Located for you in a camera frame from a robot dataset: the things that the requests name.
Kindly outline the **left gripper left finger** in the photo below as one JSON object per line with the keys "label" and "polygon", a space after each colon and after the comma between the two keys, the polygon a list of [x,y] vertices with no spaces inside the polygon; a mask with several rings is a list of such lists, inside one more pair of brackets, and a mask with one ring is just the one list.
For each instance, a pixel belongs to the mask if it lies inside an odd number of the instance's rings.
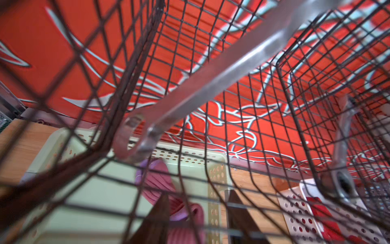
{"label": "left gripper left finger", "polygon": [[170,205],[166,194],[162,194],[141,226],[126,241],[127,244],[166,244],[170,220]]}

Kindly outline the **red christmas sock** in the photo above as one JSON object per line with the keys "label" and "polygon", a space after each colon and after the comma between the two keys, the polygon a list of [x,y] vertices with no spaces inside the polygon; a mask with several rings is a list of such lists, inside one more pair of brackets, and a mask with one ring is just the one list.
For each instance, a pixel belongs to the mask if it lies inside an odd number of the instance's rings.
{"label": "red christmas sock", "polygon": [[[322,205],[322,201],[318,197],[307,197],[307,201],[310,202],[311,205],[311,210],[312,213],[315,217],[331,217],[332,214],[330,211]],[[367,242],[364,241],[361,237],[357,237],[355,235],[350,235],[348,238],[344,238],[341,235],[341,230],[338,226],[338,224],[335,221],[332,220],[323,220],[323,221],[318,221],[318,225],[322,225],[323,230],[321,230],[321,234],[323,238],[326,241],[340,241],[344,242],[346,240],[349,240],[353,242],[354,244],[366,244]]]}

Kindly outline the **purple ribbed sock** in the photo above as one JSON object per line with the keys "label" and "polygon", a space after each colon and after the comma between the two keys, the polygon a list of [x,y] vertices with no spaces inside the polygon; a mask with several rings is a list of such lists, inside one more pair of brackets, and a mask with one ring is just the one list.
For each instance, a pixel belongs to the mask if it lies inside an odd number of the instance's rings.
{"label": "purple ribbed sock", "polygon": [[[144,184],[150,189],[142,191],[142,196],[152,205],[155,205],[161,196],[161,191],[176,192],[176,187],[172,178],[167,175],[168,168],[164,160],[153,159],[151,163],[148,160],[141,162],[140,167],[149,167],[151,170],[157,170],[158,173],[148,172]],[[190,213],[187,211],[184,201],[178,196],[169,196],[170,221],[188,221]],[[204,210],[198,203],[190,203],[190,210],[196,225],[204,225]],[[194,232],[187,228],[173,228],[168,231],[169,244],[196,244],[197,239]]]}

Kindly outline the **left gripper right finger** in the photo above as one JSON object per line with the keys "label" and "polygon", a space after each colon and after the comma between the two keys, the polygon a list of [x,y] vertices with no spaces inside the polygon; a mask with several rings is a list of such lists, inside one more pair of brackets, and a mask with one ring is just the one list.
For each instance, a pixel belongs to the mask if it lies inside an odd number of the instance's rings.
{"label": "left gripper right finger", "polygon": [[[226,191],[227,203],[242,204],[240,197],[234,190]],[[249,211],[241,207],[228,207],[226,211],[227,226],[233,229],[243,229],[245,231],[260,231],[256,222],[250,215]],[[248,239],[244,236],[230,236],[229,244],[269,244],[270,242],[265,236]]]}

